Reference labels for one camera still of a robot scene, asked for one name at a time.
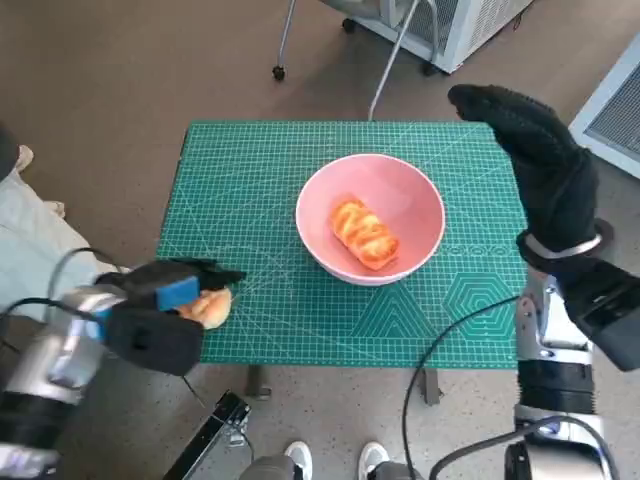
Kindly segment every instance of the vent grille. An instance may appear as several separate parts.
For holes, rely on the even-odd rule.
[[[453,17],[458,8],[458,0],[436,0],[436,6],[438,7],[438,50],[441,54],[444,54],[447,42],[449,41]],[[429,8],[429,5],[425,2],[420,2],[413,16],[413,21],[409,26],[409,33],[431,45],[433,43],[431,41],[433,38],[432,26],[431,8]],[[398,26],[398,31],[400,31],[401,28],[402,24]]]
[[[469,54],[495,35],[533,0],[484,0],[469,41]]]
[[[640,67],[611,97],[585,133],[640,162]]]

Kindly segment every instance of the green cutting mat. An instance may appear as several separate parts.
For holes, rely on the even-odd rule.
[[[307,179],[361,152],[414,164],[446,207],[437,254],[387,287],[333,278],[295,226]],[[157,254],[215,258],[249,274],[234,288],[231,318],[208,334],[203,362],[409,367],[453,320],[520,291],[523,219],[509,160],[481,124],[198,122],[185,139]],[[513,367],[513,307],[462,327],[430,364]]]

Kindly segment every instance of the table leg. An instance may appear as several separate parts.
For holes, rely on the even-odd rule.
[[[435,368],[423,368],[422,396],[427,406],[438,405],[443,395],[438,385],[438,370]]]
[[[244,393],[256,400],[271,398],[271,387],[267,384],[265,368],[262,365],[249,365]]]

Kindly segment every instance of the bread roll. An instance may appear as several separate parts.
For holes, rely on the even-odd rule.
[[[231,312],[231,291],[228,288],[203,290],[195,302],[182,305],[177,310],[180,316],[201,323],[207,330],[218,328]]]
[[[396,258],[399,240],[359,199],[340,203],[330,222],[335,236],[365,267],[380,270]]]

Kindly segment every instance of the black bracket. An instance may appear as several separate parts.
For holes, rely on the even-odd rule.
[[[227,390],[218,400],[213,415],[207,418],[189,444],[182,451],[173,466],[165,474],[163,480],[186,480],[200,466],[213,446],[218,443],[227,424],[242,429],[246,424],[251,407],[235,393]]]

